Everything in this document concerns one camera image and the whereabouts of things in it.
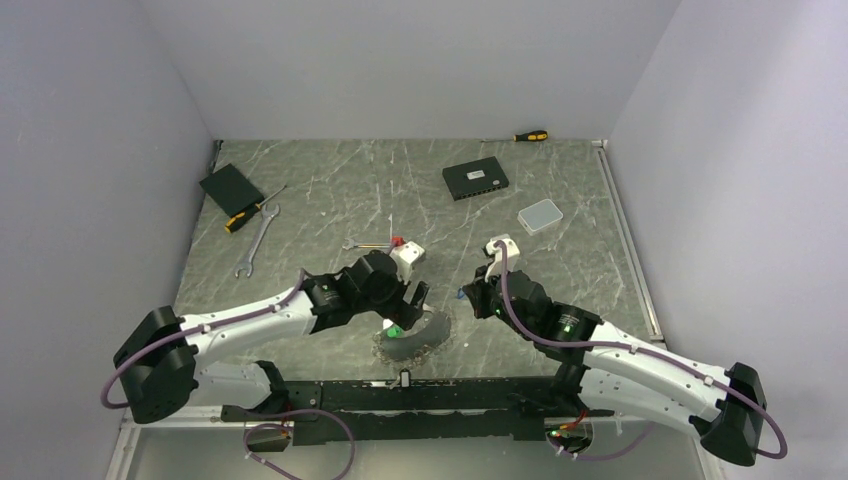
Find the large metal keyring with chain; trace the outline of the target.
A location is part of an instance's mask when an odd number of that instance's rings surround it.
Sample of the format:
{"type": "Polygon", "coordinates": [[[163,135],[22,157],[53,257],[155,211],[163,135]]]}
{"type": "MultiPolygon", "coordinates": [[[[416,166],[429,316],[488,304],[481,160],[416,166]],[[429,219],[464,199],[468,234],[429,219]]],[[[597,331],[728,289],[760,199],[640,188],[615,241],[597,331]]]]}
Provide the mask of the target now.
{"type": "Polygon", "coordinates": [[[412,330],[397,338],[389,338],[386,331],[397,326],[388,320],[384,329],[373,336],[372,355],[384,364],[420,364],[435,353],[452,336],[454,315],[449,308],[426,307],[423,317],[412,330]]]}

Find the black key fob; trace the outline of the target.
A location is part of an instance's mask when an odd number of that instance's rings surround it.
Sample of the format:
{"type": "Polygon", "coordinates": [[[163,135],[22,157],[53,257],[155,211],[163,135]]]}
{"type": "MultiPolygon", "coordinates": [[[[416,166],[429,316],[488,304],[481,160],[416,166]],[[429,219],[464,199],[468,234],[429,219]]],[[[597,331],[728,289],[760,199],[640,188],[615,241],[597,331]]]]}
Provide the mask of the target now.
{"type": "Polygon", "coordinates": [[[397,378],[388,385],[390,390],[397,388],[408,388],[411,384],[411,374],[409,370],[401,370],[397,378]]]}

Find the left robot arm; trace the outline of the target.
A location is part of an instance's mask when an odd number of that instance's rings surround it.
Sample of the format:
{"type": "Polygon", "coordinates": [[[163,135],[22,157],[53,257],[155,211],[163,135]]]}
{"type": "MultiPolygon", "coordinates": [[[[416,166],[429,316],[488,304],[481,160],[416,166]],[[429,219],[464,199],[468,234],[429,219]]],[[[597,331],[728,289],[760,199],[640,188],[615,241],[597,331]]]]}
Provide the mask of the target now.
{"type": "Polygon", "coordinates": [[[290,406],[282,374],[270,361],[249,365],[225,358],[283,338],[299,338],[376,313],[411,329],[423,315],[429,286],[404,296],[425,255],[409,242],[390,252],[372,250],[336,273],[301,271],[294,286],[274,296],[206,314],[178,316],[170,306],[150,311],[113,357],[115,371],[100,400],[116,408],[109,391],[120,384],[123,407],[138,424],[159,422],[186,406],[234,406],[264,420],[290,406]]]}

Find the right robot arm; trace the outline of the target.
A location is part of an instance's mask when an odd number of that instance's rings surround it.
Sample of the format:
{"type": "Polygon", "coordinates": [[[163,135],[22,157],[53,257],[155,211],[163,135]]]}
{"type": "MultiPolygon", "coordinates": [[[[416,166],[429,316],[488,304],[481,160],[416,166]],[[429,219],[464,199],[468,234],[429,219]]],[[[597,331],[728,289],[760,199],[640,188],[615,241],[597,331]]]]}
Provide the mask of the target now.
{"type": "Polygon", "coordinates": [[[756,369],[729,368],[670,353],[599,315],[552,300],[522,271],[487,277],[478,269],[462,291],[477,319],[495,317],[559,368],[557,411],[610,410],[683,432],[726,462],[752,466],[767,401],[756,369]]]}

